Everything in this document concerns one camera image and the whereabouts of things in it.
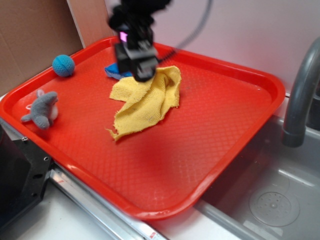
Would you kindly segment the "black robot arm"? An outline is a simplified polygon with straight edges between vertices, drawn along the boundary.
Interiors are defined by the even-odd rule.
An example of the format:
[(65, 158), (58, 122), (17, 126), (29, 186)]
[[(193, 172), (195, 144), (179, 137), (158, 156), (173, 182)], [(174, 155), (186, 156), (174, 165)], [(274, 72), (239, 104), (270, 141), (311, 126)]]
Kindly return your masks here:
[(119, 39), (115, 56), (121, 74), (130, 72), (138, 82), (154, 77), (159, 60), (154, 47), (152, 15), (169, 3), (169, 0), (122, 0), (113, 8), (108, 25)]

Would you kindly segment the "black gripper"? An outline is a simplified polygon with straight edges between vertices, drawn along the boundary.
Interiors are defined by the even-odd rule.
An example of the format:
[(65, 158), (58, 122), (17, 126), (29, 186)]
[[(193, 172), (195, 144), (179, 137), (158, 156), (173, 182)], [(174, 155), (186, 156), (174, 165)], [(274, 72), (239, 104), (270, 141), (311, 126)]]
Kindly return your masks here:
[(153, 45), (153, 18), (130, 11), (124, 6), (115, 6), (108, 21), (111, 29), (118, 33), (121, 43), (114, 45), (117, 67), (120, 74), (130, 72), (137, 74), (136, 63), (140, 60), (155, 57), (158, 51)]

